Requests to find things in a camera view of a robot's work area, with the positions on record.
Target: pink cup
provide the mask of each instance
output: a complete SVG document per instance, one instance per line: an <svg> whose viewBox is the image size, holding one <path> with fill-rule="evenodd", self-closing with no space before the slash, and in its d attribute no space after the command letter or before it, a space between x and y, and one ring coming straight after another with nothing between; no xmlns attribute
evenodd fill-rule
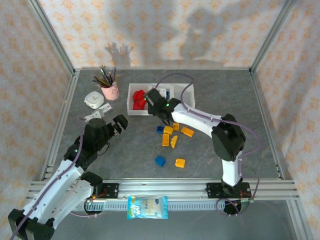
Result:
<svg viewBox="0 0 320 240"><path fill-rule="evenodd" d="M113 83L111 87L101 87L103 95L107 100L116 100L120 96L117 83Z"/></svg>

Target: wall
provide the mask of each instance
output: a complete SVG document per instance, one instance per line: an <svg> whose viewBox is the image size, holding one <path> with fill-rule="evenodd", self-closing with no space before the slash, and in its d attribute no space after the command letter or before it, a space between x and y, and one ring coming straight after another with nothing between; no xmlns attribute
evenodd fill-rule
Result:
<svg viewBox="0 0 320 240"><path fill-rule="evenodd" d="M38 180L69 74L26 0L0 1L0 235Z"/></svg>
<svg viewBox="0 0 320 240"><path fill-rule="evenodd" d="M320 239L320 5L300 0L258 69L269 126Z"/></svg>
<svg viewBox="0 0 320 240"><path fill-rule="evenodd" d="M285 0L40 0L75 68L248 68Z"/></svg>

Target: blue toy brick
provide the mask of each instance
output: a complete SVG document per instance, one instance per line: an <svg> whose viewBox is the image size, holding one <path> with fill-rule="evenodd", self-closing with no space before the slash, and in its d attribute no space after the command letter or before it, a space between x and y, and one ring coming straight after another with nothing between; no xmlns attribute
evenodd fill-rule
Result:
<svg viewBox="0 0 320 240"><path fill-rule="evenodd" d="M163 167L165 165L166 160L162 156L157 156L155 159L155 163L158 164L160 167Z"/></svg>
<svg viewBox="0 0 320 240"><path fill-rule="evenodd" d="M156 132L159 133L159 134L163 134L164 133L164 129L165 129L164 126L158 126L157 129L156 129Z"/></svg>

